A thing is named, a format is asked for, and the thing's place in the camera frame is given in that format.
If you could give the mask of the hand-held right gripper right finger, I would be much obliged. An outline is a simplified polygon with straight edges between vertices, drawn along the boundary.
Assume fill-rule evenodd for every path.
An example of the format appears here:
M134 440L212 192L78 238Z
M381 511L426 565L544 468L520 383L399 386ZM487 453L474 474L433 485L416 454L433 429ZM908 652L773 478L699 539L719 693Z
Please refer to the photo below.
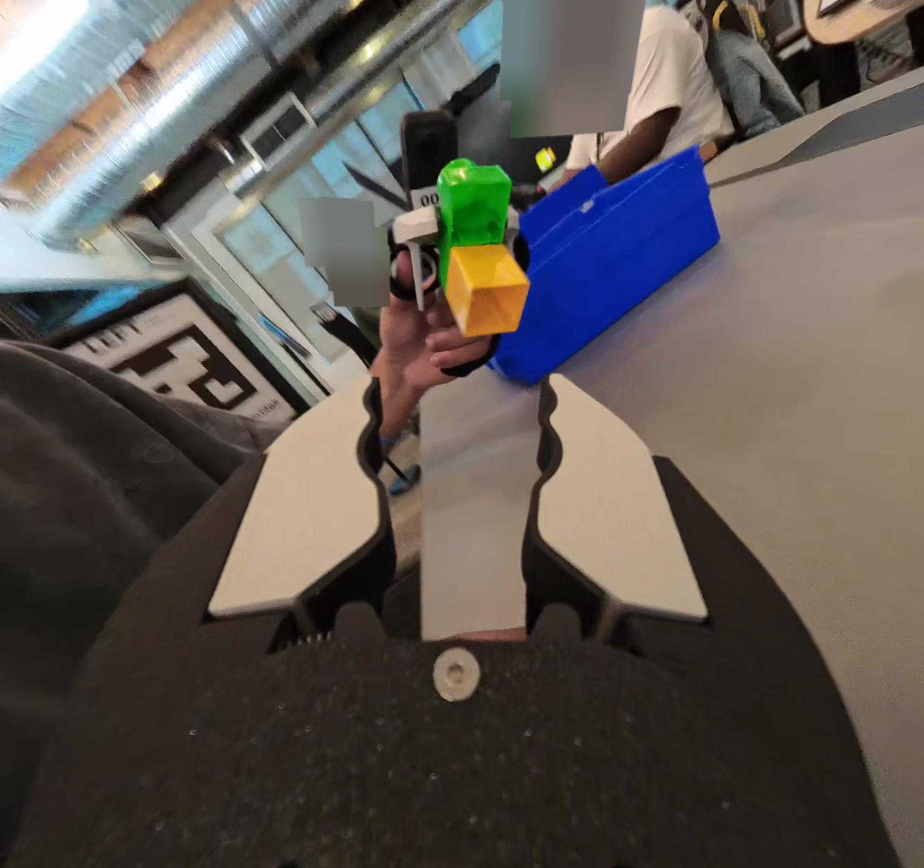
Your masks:
M653 453L562 374L541 385L539 477L521 552L526 631L571 609L581 638L609 643L641 615L699 626L708 610Z

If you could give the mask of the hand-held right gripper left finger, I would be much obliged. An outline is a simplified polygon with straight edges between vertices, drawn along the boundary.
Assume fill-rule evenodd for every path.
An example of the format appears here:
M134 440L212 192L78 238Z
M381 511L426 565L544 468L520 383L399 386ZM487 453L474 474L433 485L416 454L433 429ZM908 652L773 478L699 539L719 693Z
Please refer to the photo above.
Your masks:
M379 438L378 381L363 375L291 423L264 452L208 605L217 621L280 613L301 635L345 607L377 617L397 570Z

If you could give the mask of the green two-stud block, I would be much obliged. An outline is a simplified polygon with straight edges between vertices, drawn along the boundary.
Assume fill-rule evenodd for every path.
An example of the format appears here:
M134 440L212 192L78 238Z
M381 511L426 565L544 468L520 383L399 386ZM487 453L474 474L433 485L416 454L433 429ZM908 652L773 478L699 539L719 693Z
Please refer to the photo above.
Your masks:
M512 192L511 179L498 166L468 159L449 162L436 183L439 282L445 284L451 250L503 244Z

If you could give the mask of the orange single-stud block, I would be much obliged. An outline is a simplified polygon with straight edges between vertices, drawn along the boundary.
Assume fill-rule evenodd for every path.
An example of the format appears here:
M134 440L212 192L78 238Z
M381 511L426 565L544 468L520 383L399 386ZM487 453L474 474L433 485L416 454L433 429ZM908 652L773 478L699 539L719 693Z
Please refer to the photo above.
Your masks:
M514 333L530 283L512 250L500 243L452 247L445 298L463 338Z

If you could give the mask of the blue plastic bin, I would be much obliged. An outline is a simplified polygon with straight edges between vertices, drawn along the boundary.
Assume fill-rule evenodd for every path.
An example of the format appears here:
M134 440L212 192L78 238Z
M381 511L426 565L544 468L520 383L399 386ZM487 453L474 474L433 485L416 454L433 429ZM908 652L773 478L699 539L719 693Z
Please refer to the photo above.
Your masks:
M532 385L720 241L699 147L607 186L583 169L519 216L530 289L488 363Z

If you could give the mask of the grey desk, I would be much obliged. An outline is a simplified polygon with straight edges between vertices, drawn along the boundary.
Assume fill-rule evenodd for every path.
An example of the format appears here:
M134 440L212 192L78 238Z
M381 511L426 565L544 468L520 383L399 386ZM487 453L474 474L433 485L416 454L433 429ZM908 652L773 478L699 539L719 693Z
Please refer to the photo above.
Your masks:
M884 816L886 848L854 854L847 758L824 765L820 791L793 791L799 818L831 866L922 866L922 84L843 114L789 151L781 131L744 147L735 178L714 176L724 244L572 359L567 375L673 458L769 569L846 700L869 770L862 784ZM779 690L757 679L762 654L720 636L632 643L644 671L683 683L724 723L760 705L757 726L796 723L807 655ZM795 830L747 831L758 786L733 754L733 778L695 794L694 812L655 804L629 818L618 849L671 845L691 828L734 845L731 866L796 866Z

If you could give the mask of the person's left hand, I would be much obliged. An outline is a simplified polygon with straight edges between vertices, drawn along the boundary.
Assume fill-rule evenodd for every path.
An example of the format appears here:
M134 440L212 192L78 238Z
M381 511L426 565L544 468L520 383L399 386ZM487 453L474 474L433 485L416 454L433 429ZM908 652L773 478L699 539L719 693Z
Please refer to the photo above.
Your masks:
M427 288L420 309L413 293L410 255L400 252L396 266L396 285L409 291L410 298L392 292L380 314L381 347L370 372L383 397L416 398L487 364L494 336L464 336L444 292L436 287Z

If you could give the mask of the black pole stand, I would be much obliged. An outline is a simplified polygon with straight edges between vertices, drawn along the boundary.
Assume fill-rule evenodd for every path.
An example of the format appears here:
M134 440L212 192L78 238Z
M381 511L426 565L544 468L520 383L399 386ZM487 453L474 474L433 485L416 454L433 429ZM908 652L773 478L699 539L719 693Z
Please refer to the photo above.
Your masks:
M411 463L407 468L401 468L392 459L390 453L385 455L385 467L390 469L391 481L388 482L388 493L392 497L399 497L412 492L422 479L422 467L418 462Z

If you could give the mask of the framed marker sign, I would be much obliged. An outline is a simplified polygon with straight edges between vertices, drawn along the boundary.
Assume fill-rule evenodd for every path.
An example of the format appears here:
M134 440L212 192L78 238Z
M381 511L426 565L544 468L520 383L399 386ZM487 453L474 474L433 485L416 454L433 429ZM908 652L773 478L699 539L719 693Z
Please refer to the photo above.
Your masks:
M236 318L191 278L57 330L44 344L140 389L237 416L290 422L309 409Z

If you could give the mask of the person's dark sweatshirt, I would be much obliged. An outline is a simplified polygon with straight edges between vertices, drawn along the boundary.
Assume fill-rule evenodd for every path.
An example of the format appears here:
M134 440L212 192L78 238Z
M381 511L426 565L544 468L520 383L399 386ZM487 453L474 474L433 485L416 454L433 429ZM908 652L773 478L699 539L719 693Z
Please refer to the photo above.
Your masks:
M1 345L1 849L84 655L152 556L288 421Z

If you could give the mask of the denim jacket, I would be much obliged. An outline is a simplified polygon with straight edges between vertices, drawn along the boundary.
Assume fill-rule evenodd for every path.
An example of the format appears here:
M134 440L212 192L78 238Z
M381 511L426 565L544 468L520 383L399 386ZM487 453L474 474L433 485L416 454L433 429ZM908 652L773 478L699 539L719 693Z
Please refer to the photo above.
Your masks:
M733 0L676 0L675 7L699 35L706 64L738 142L805 115L800 100Z

